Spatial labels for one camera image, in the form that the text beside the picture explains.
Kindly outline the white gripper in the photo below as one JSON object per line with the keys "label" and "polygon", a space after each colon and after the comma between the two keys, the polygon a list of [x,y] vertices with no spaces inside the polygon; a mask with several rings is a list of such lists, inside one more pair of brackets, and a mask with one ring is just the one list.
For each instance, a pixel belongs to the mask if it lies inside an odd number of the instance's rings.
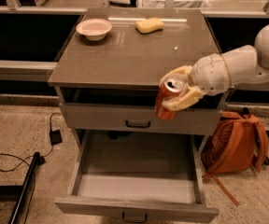
{"label": "white gripper", "polygon": [[204,95],[214,96],[230,88],[231,79],[226,62],[219,54],[199,59],[194,66],[183,65],[165,74],[160,83],[184,81],[193,87],[179,96],[164,100],[162,105],[169,111],[179,111],[199,102]]}

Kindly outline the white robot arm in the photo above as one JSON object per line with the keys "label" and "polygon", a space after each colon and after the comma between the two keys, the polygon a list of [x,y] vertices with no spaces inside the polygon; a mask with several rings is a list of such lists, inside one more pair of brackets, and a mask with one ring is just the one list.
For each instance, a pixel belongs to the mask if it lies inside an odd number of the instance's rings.
{"label": "white robot arm", "polygon": [[269,25],[263,27],[255,43],[222,54],[211,54],[193,65],[183,65],[167,73],[162,84],[173,83],[179,90],[161,101],[169,111],[186,109],[204,96],[214,96],[240,84],[269,82]]}

